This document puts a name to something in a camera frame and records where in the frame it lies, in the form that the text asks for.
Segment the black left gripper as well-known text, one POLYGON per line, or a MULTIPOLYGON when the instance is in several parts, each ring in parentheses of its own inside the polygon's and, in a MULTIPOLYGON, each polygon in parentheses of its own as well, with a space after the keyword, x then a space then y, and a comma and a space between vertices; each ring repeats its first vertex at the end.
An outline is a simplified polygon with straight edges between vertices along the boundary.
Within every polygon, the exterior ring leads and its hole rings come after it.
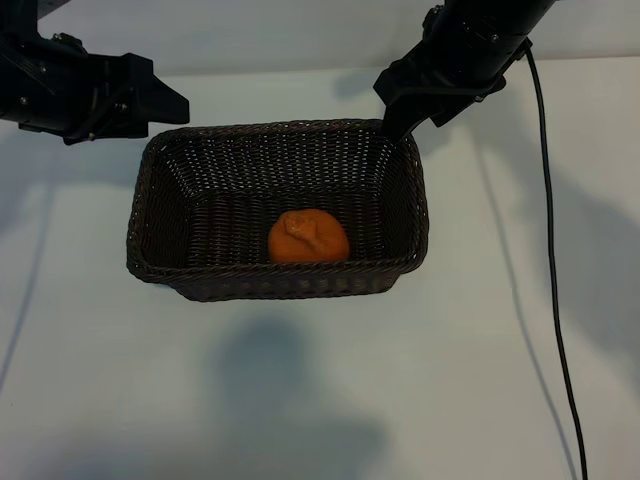
POLYGON ((148 122, 189 123, 189 100, 154 78, 152 60, 90 54, 69 34, 44 38, 40 5, 1 3, 2 120, 67 145, 144 138, 148 122))

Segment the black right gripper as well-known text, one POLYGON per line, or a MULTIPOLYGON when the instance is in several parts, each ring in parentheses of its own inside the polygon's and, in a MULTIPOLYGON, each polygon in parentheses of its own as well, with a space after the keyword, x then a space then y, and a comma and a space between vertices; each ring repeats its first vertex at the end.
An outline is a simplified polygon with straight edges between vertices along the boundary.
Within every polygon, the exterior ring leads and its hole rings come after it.
POLYGON ((430 52, 412 49, 374 83, 385 105, 384 136, 399 143, 425 121, 442 125, 444 100, 433 94, 432 64, 457 88, 486 89, 522 58, 532 28, 531 4, 442 5, 425 36, 430 52))

